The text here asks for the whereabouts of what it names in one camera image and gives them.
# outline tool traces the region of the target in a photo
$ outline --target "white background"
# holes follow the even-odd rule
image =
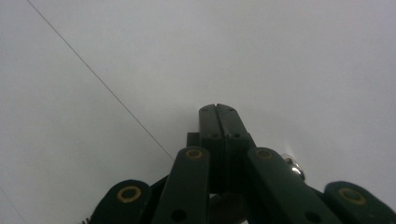
[[[234,107],[307,184],[396,209],[395,1],[0,1],[0,223],[78,223]]]

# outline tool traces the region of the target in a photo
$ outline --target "metal screw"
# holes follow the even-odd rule
[[[302,180],[305,180],[303,169],[292,156],[288,154],[282,154],[282,158],[295,174],[297,174]]]

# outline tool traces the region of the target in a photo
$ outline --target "mounting hole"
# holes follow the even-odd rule
[[[320,223],[321,222],[321,217],[320,215],[314,213],[314,212],[306,212],[305,213],[306,219],[308,219],[310,222],[313,223]]]
[[[186,220],[187,214],[185,211],[183,211],[181,209],[177,209],[177,210],[173,211],[171,218],[174,222],[182,222],[182,221]]]
[[[266,151],[264,149],[257,150],[256,151],[256,155],[259,156],[260,158],[263,158],[263,159],[266,159],[266,160],[269,160],[269,159],[271,159],[273,157],[271,152],[268,152],[268,151]]]
[[[365,205],[366,199],[354,189],[342,188],[338,190],[338,193],[347,201],[355,203],[357,205]]]
[[[192,160],[200,159],[202,157],[202,151],[199,149],[190,149],[186,152],[186,156]]]
[[[140,197],[142,190],[137,186],[128,186],[119,191],[117,198],[122,203],[131,203]]]

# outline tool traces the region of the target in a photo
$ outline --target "white ceiling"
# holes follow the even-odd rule
[[[0,198],[25,223],[76,223],[117,182],[167,174],[198,109],[221,103],[310,186],[353,182],[395,210],[395,10],[1,1]]]

